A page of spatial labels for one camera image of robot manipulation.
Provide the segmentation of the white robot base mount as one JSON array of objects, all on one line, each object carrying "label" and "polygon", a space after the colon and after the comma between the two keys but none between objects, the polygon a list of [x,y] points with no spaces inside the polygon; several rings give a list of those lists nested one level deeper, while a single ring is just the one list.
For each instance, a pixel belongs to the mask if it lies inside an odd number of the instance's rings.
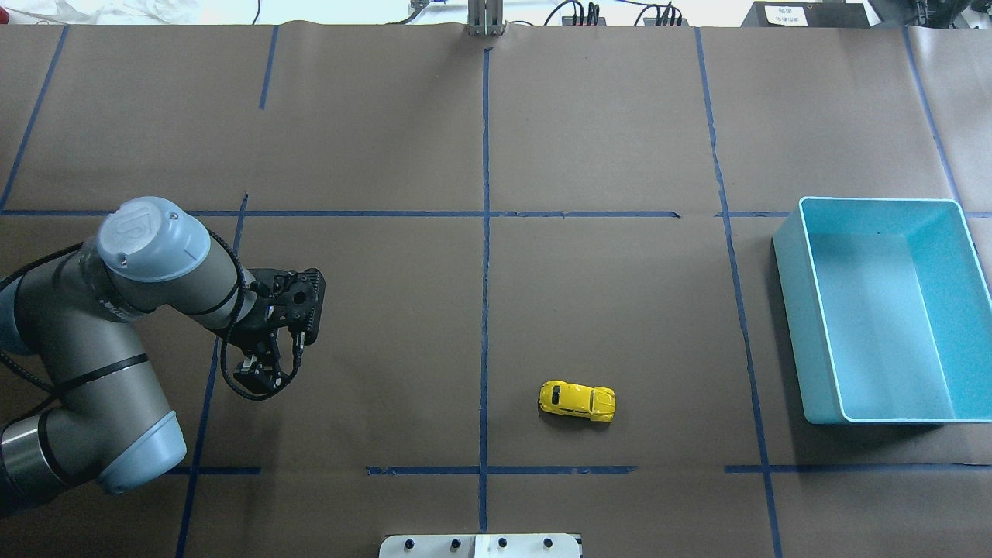
[{"label": "white robot base mount", "polygon": [[582,557],[581,536],[560,532],[388,536],[379,557]]}]

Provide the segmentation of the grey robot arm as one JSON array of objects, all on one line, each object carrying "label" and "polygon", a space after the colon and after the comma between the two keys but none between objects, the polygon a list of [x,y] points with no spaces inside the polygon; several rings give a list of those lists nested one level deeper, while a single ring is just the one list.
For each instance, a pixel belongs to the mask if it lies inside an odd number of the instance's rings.
[{"label": "grey robot arm", "polygon": [[46,400],[2,428],[2,516],[78,485],[142,487],[187,455],[136,331],[173,308],[220,340],[224,381],[249,401],[282,392],[319,335],[319,269],[250,269],[201,220],[146,195],[95,236],[2,280],[2,364]]}]

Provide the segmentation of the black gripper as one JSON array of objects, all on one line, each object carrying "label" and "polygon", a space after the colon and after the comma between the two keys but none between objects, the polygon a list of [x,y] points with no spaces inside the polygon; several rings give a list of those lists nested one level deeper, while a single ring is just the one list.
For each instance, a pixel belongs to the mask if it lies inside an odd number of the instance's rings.
[{"label": "black gripper", "polygon": [[[318,339],[325,275],[316,268],[255,268],[250,273],[247,314],[234,325],[228,340],[247,357],[235,368],[234,379],[242,388],[280,390],[287,375],[277,337],[286,329],[297,346],[309,346]],[[262,366],[257,357],[262,357]]]}]

